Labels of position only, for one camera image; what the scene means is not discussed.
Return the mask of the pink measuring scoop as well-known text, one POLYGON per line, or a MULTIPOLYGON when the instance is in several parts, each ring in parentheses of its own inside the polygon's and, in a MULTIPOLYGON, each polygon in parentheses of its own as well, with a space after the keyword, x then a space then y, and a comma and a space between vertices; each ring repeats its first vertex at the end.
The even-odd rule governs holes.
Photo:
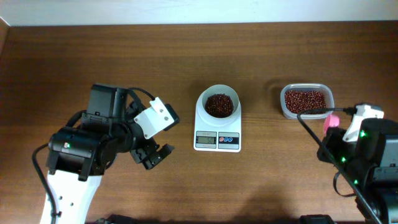
POLYGON ((335 114, 326 117, 323 124, 323 133, 326 135, 328 128, 337 128, 340 125, 340 118, 335 114))

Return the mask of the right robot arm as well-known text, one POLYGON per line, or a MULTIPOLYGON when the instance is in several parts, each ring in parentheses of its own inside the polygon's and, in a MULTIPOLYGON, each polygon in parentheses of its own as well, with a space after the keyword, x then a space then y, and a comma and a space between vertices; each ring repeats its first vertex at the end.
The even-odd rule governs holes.
POLYGON ((397 223, 397 123, 354 118, 347 130, 328 128, 316 139, 318 159, 333 164, 336 178, 353 189, 358 210, 369 223, 397 223))

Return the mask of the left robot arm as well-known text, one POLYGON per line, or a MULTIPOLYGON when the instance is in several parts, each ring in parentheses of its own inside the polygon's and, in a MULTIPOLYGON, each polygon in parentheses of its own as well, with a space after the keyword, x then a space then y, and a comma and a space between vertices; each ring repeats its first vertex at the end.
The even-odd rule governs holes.
POLYGON ((75 113, 53 134, 44 174, 32 162, 46 191, 41 223, 84 223, 104 173, 117 155, 130 153, 136 164, 151 170, 174 147, 160 146, 154 136, 179 122, 170 104, 150 97, 149 107, 137 96, 138 88, 94 84, 86 110, 75 113))

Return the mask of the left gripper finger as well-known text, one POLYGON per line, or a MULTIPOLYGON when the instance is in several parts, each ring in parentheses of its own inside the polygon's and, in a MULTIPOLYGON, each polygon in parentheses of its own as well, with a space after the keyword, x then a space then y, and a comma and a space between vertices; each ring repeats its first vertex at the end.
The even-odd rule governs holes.
POLYGON ((162 162, 168 155, 172 153, 175 149, 174 146, 169 144, 165 144, 161 149, 150 153, 146 159, 144 159, 143 166, 146 170, 151 170, 155 166, 157 166, 160 162, 162 162))
POLYGON ((165 107, 174 120, 172 124, 170 124, 169 126, 167 126, 164 129, 164 131, 168 131, 169 129, 171 129, 172 127, 174 127, 176 124, 178 124, 180 122, 180 118, 178 117, 178 114, 175 112, 175 110, 172 108, 172 106, 170 104, 168 104, 168 103, 165 104, 165 107))

